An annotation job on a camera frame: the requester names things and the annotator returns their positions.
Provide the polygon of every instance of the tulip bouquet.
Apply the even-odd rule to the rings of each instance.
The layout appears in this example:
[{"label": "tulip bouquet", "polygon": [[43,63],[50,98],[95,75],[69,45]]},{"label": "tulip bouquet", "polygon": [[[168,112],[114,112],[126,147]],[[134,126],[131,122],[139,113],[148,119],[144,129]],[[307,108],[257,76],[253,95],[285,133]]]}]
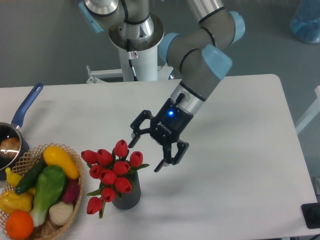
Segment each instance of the tulip bouquet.
[{"label": "tulip bouquet", "polygon": [[116,143],[112,153],[105,149],[81,152],[81,157],[90,168],[90,176],[100,180],[99,188],[87,194],[93,196],[88,201],[87,214],[99,212],[99,218],[102,218],[106,203],[116,198],[121,199],[135,189],[134,174],[149,164],[143,163],[143,154],[140,151],[134,151],[129,160],[126,160],[128,155],[128,145],[123,139]]}]

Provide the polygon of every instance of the saucepan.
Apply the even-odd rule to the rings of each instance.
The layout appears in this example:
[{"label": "saucepan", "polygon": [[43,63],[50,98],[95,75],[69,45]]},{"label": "saucepan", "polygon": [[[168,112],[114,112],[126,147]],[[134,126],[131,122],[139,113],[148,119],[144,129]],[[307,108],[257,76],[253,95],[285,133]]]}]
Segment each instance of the saucepan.
[{"label": "saucepan", "polygon": [[6,168],[12,168],[30,149],[19,128],[23,125],[27,110],[43,87],[42,83],[34,85],[14,114],[11,124],[0,122],[0,180],[6,179]]}]

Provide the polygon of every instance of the blue pot handle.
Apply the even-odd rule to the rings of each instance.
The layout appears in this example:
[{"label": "blue pot handle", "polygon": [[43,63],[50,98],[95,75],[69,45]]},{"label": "blue pot handle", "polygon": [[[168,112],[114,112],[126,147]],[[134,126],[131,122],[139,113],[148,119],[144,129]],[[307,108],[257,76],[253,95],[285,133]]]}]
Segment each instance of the blue pot handle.
[{"label": "blue pot handle", "polygon": [[24,101],[19,106],[18,110],[15,112],[13,119],[11,121],[12,124],[22,127],[24,123],[25,115],[31,104],[37,98],[41,90],[44,88],[42,83],[37,83],[34,85],[28,96],[24,99]]}]

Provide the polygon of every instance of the red tulip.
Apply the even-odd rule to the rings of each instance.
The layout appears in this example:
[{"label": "red tulip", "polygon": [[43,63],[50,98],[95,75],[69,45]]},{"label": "red tulip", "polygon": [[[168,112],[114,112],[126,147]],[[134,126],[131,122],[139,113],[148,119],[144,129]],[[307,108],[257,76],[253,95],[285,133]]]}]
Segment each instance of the red tulip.
[{"label": "red tulip", "polygon": [[96,153],[98,163],[103,167],[109,167],[113,162],[113,157],[110,152],[104,149],[99,149]]},{"label": "red tulip", "polygon": [[116,198],[116,196],[116,191],[113,190],[111,187],[105,187],[104,189],[102,189],[101,197],[103,201],[110,203]]},{"label": "red tulip", "polygon": [[128,145],[125,140],[120,140],[114,147],[114,154],[118,157],[125,157],[128,154]]},{"label": "red tulip", "polygon": [[89,170],[89,174],[91,177],[93,177],[94,179],[98,179],[99,178],[99,175],[101,173],[101,171],[103,170],[103,167],[98,165],[98,164],[95,164],[93,165],[90,170]]},{"label": "red tulip", "polygon": [[86,208],[86,213],[87,214],[95,214],[96,212],[99,212],[102,209],[103,202],[102,200],[94,196],[89,199],[88,201],[88,207]]},{"label": "red tulip", "polygon": [[130,164],[133,167],[139,167],[144,161],[144,156],[140,151],[134,151],[130,156]]},{"label": "red tulip", "polygon": [[81,152],[81,157],[83,160],[85,160],[88,164],[96,164],[98,159],[97,159],[97,153],[91,150],[85,150]]},{"label": "red tulip", "polygon": [[126,161],[117,161],[113,165],[113,171],[119,176],[126,174],[129,170],[130,170],[130,165]]},{"label": "red tulip", "polygon": [[114,171],[110,169],[104,169],[100,172],[99,179],[105,185],[112,185],[117,179],[117,175]]},{"label": "red tulip", "polygon": [[118,177],[114,183],[115,189],[123,194],[128,194],[132,190],[132,185],[124,176]]}]

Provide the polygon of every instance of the dark gray vase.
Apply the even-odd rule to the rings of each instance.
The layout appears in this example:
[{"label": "dark gray vase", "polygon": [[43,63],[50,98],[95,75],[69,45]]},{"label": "dark gray vase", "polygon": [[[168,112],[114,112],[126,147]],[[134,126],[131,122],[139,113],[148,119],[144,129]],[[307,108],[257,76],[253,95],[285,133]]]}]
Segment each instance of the dark gray vase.
[{"label": "dark gray vase", "polygon": [[128,210],[133,208],[140,200],[141,197],[141,189],[139,183],[138,172],[135,172],[132,175],[132,181],[134,183],[135,188],[131,190],[130,193],[122,193],[121,199],[117,196],[113,201],[113,205],[118,209]]}]

